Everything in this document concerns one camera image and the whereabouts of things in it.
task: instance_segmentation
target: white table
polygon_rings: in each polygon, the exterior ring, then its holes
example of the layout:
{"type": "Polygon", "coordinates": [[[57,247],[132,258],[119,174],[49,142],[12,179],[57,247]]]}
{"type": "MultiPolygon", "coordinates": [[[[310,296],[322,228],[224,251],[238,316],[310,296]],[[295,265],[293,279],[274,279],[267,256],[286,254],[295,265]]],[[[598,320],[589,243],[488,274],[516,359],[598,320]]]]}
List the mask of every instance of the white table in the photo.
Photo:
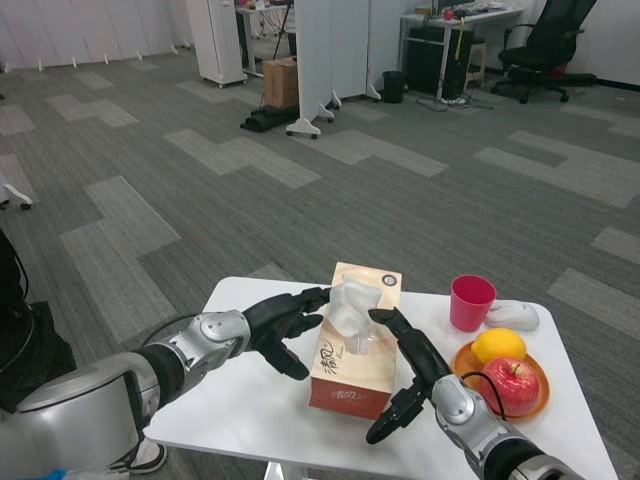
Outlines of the white table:
{"type": "MultiPolygon", "coordinates": [[[[518,17],[523,12],[522,8],[505,6],[504,10],[495,12],[482,13],[479,15],[472,15],[465,18],[464,26],[473,27],[480,23],[493,22],[497,20],[504,20],[510,17],[518,17]]],[[[413,13],[410,15],[403,15],[400,22],[400,52],[398,54],[398,70],[404,72],[404,61],[406,42],[424,42],[424,39],[410,38],[407,32],[411,26],[416,24],[422,25],[424,22],[424,15],[413,13]]],[[[447,58],[449,56],[449,44],[451,43],[451,30],[460,30],[462,27],[461,20],[445,20],[444,17],[434,17],[429,19],[429,27],[444,28],[444,40],[442,42],[428,41],[434,45],[442,45],[442,63],[440,65],[440,79],[438,81],[438,91],[436,93],[436,99],[440,101],[442,99],[442,87],[444,86],[444,77],[447,71],[447,58]]]]}
{"type": "Polygon", "coordinates": [[[286,10],[286,5],[270,5],[264,9],[236,7],[236,12],[242,14],[244,23],[244,38],[247,45],[247,56],[249,58],[249,68],[245,68],[244,72],[254,77],[262,78],[263,75],[256,69],[256,57],[253,50],[253,35],[251,35],[251,15],[255,13],[271,13],[276,10],[286,10]]]}
{"type": "MultiPolygon", "coordinates": [[[[204,310],[242,311],[267,297],[296,294],[312,286],[316,285],[230,277],[218,283],[204,310]]],[[[551,314],[533,306],[540,328],[523,337],[545,369],[552,394],[541,414],[517,428],[586,479],[616,479],[551,314]]],[[[403,292],[400,308],[447,361],[476,335],[450,324],[448,296],[403,292]]],[[[287,343],[310,366],[317,338],[315,330],[287,343]]],[[[412,378],[399,353],[396,391],[408,387],[412,378]]],[[[246,353],[210,372],[197,388],[164,407],[145,434],[165,445],[281,462],[285,468],[345,469],[401,478],[476,478],[462,451],[437,426],[428,403],[409,427],[371,446],[365,434],[372,422],[309,407],[310,384],[308,379],[297,382],[280,375],[259,354],[246,353]]],[[[270,464],[267,473],[275,466],[270,464]]]]}

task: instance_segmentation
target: robot finger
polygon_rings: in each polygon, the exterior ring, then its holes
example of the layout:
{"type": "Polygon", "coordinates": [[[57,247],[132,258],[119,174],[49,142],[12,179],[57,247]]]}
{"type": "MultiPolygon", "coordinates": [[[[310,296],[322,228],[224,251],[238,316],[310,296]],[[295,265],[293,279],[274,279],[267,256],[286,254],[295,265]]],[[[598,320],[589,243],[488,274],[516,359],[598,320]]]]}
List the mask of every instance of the robot finger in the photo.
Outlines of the robot finger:
{"type": "Polygon", "coordinates": [[[280,341],[265,343],[256,350],[280,373],[295,380],[304,380],[309,375],[309,370],[298,356],[280,341]]]}

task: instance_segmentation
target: white cabinet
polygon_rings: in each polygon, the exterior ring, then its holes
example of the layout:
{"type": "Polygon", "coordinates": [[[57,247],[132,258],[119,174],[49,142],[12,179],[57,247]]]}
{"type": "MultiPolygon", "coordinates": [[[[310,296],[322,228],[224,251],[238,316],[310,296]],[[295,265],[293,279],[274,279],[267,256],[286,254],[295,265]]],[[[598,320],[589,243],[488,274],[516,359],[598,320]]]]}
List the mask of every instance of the white cabinet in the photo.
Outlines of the white cabinet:
{"type": "Polygon", "coordinates": [[[220,85],[246,80],[233,0],[187,0],[187,9],[200,75],[220,85]]]}

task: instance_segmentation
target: lemon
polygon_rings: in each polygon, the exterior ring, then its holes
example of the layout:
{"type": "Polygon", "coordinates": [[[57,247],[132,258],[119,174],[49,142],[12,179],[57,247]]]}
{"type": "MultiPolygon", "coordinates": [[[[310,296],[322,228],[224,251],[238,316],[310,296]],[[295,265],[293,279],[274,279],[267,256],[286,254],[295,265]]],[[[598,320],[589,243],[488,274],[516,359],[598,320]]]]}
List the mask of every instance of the lemon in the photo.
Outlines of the lemon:
{"type": "Polygon", "coordinates": [[[471,344],[471,351],[484,364],[501,357],[524,360],[527,356],[527,344],[513,330],[492,328],[478,335],[471,344]]]}

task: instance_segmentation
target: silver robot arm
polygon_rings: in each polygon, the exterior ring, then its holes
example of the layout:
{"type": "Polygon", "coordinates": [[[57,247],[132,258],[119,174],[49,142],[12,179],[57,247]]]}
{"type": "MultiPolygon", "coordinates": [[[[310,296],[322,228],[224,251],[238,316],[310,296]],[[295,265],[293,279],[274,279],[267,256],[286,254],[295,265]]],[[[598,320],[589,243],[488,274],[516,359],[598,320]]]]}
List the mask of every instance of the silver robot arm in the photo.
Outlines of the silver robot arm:
{"type": "Polygon", "coordinates": [[[55,469],[104,468],[126,462],[159,408],[247,350],[293,378],[306,367],[282,343],[315,327],[304,315],[329,301],[329,289],[279,295],[241,313],[202,313],[177,335],[87,365],[29,395],[0,423],[0,479],[55,469]]]}
{"type": "Polygon", "coordinates": [[[495,417],[480,394],[468,388],[440,356],[426,335],[397,310],[371,310],[371,318],[398,338],[400,351],[416,374],[367,433],[377,443],[398,427],[406,427],[422,411],[425,400],[436,422],[465,453],[481,480],[581,480],[557,458],[546,455],[508,422],[495,417]]]}

